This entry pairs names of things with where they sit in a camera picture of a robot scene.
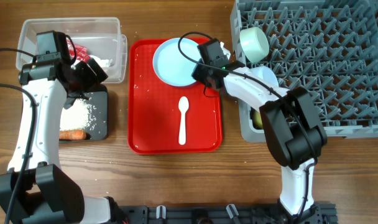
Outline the light green bowl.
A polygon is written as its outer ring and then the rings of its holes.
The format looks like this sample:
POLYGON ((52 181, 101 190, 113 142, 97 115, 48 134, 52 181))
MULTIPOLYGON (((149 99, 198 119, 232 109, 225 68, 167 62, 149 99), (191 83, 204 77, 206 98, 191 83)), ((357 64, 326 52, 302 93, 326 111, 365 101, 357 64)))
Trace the light green bowl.
POLYGON ((244 55, 251 63, 260 62, 269 54, 269 42, 263 30, 258 27, 243 29, 239 41, 244 55))

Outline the light blue bowl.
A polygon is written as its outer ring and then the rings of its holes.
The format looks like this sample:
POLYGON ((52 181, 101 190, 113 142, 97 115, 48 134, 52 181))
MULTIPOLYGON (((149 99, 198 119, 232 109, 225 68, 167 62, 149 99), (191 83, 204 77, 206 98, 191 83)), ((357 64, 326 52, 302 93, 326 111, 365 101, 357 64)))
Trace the light blue bowl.
POLYGON ((256 75, 257 77, 263 79, 266 82, 269 82, 275 86, 278 86, 278 80, 275 73, 268 67, 261 66, 256 68, 250 68, 252 74, 256 75))

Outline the white rice pile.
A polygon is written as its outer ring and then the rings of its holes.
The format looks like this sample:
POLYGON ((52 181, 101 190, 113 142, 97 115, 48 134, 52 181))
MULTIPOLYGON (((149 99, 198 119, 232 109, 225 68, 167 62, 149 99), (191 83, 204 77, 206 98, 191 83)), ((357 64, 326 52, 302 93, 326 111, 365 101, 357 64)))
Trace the white rice pile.
POLYGON ((62 109, 60 131, 91 128, 96 121, 93 115, 95 111, 95 105, 90 104, 88 100, 76 100, 69 109, 62 109))

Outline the white paper napkin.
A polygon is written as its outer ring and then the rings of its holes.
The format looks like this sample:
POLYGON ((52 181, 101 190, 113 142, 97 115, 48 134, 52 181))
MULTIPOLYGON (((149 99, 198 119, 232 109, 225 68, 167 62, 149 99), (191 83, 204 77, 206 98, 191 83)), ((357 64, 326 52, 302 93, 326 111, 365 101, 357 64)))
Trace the white paper napkin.
POLYGON ((95 55, 90 55, 90 58, 94 59, 98 65, 103 68, 110 67, 113 62, 111 59, 101 59, 95 55))

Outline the red snack wrapper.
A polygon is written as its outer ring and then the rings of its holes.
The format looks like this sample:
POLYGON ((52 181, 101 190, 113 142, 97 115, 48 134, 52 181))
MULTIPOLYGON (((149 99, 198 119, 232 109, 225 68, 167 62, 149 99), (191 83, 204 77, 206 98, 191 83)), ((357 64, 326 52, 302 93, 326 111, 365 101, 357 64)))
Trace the red snack wrapper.
POLYGON ((75 44, 75 48, 73 48, 69 40, 67 40, 67 45, 71 57, 76 56, 77 60, 84 62, 87 62, 91 58, 86 47, 75 44))

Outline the orange carrot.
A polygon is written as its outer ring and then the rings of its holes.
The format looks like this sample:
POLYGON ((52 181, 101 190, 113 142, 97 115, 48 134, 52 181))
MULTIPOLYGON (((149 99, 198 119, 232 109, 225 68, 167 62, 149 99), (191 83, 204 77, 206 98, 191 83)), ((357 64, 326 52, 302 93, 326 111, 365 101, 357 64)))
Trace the orange carrot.
POLYGON ((81 141, 86 139, 86 132, 82 129, 60 131, 59 140, 81 141))

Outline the yellow plastic cup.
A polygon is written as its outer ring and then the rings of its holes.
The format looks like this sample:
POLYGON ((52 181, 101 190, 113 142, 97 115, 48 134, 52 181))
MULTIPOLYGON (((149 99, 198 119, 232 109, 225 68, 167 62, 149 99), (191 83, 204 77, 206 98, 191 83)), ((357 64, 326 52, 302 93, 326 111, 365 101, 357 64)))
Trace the yellow plastic cup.
POLYGON ((263 129, 262 118, 258 111, 254 110, 252 115, 253 125, 256 129, 263 129))

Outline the light blue round plate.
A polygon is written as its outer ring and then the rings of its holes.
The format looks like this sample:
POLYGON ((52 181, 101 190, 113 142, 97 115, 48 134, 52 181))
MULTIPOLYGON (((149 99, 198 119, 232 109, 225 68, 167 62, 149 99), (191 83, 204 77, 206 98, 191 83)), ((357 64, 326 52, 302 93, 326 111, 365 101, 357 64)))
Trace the light blue round plate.
POLYGON ((153 69, 164 83, 185 87, 196 82, 192 77, 196 63, 185 58, 178 49, 179 38, 169 39, 157 47, 153 56, 153 69))

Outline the white plastic spoon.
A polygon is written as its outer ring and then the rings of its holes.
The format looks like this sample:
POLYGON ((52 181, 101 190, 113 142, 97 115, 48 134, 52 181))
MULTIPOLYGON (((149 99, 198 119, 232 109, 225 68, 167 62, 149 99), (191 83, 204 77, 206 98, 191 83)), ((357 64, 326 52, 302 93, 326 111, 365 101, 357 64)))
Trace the white plastic spoon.
POLYGON ((183 96, 178 102, 178 109, 180 111, 180 129, 178 134, 179 145, 184 145, 186 143, 186 112, 189 109, 188 98, 183 96))

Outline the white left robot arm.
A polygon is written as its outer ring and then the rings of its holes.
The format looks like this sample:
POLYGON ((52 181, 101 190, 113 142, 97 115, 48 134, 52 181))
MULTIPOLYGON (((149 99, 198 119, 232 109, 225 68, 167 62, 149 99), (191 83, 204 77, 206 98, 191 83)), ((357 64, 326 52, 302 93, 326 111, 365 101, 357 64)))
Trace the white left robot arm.
POLYGON ((107 74, 94 59, 78 62, 69 35, 37 34, 37 55, 19 73, 23 96, 17 145, 0 175, 6 223, 128 223, 111 197, 86 197, 60 167, 62 110, 107 74))

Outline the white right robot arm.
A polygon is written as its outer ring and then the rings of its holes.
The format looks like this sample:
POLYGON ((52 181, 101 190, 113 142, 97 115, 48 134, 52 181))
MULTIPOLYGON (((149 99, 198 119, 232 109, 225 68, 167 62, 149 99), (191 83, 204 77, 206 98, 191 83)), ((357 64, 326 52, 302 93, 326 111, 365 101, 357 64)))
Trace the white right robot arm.
POLYGON ((218 39, 209 37, 198 51, 197 60, 183 55, 196 65, 192 77, 205 87, 224 89, 260 114, 267 147, 282 168, 282 222, 300 223, 311 217, 313 171, 327 135, 308 91, 263 80, 256 73, 269 72, 267 67, 251 70, 240 61, 230 61, 218 39))

